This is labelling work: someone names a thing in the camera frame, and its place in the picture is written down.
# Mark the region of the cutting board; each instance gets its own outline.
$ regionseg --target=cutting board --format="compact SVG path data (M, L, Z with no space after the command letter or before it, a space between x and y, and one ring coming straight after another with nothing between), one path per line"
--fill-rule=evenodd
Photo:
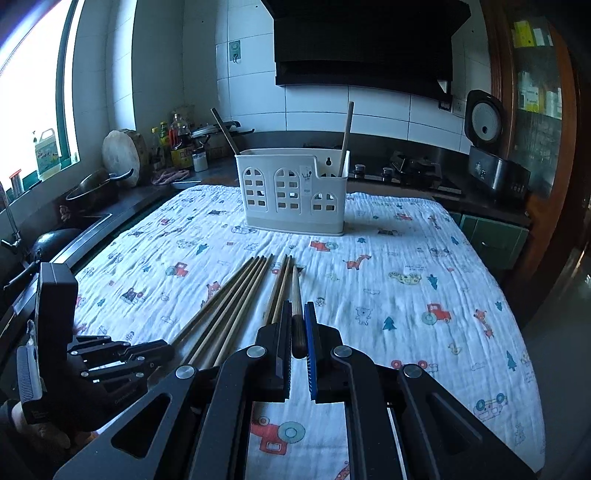
M126 187L135 187L149 175L149 155L144 137L135 130L122 128L113 130L103 141L103 164L109 173L123 175L130 168L133 175L122 180Z

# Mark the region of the stove knob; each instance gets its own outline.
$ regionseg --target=stove knob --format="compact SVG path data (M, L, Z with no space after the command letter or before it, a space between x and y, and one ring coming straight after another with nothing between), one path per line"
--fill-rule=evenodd
M388 167L384 167L382 169L382 181L392 181L392 175L394 174L394 170Z
M364 178L365 177L365 165L363 165L363 164L355 165L355 171L353 173L355 174L356 179Z

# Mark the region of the kitchen wall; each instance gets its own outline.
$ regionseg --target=kitchen wall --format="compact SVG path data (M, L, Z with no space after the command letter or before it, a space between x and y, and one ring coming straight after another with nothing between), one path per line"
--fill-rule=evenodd
M470 142L463 135L466 95L472 89L491 91L482 9L478 0L468 3L472 17L452 42L455 114L440 110L434 100L406 93L347 86L276 86L273 20L260 0L186 0L185 100L204 110L202 121L211 122L207 112L217 104L224 119L238 120L245 129L257 131L342 131L348 100L352 100L353 132L467 153ZM228 59L228 41L234 40L241 42L242 58L236 62Z
M135 129L148 145L152 127L168 121L170 111L184 103L183 10L184 0L139 0L131 59L122 58L126 68L131 63L133 90L123 99L132 103L125 109L135 112Z
M112 0L108 27L104 30L107 133L118 128L135 129L131 50L136 6L136 0Z

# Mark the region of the faucet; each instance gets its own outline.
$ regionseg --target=faucet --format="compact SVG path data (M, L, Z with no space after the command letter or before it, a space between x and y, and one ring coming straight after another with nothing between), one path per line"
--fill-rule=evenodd
M2 202L4 203L6 215L8 217L8 221L10 222L12 233L14 235L14 243L9 243L6 240L2 239L0 241L0 245L2 245L4 248L10 250L14 255L16 255L21 250L22 237L20 231L17 228L17 223L14 221L14 217L12 216L12 212L10 210L10 202L8 201L8 196L6 195L4 186L2 186L2 182L0 182L0 200L2 200Z

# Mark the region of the wok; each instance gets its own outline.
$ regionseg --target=wok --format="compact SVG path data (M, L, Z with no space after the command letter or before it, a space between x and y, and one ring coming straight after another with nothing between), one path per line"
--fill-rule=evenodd
M99 210L115 203L119 189L115 182L131 177L134 169L123 175L107 174L103 168L86 177L66 196L66 205L73 212L85 213Z

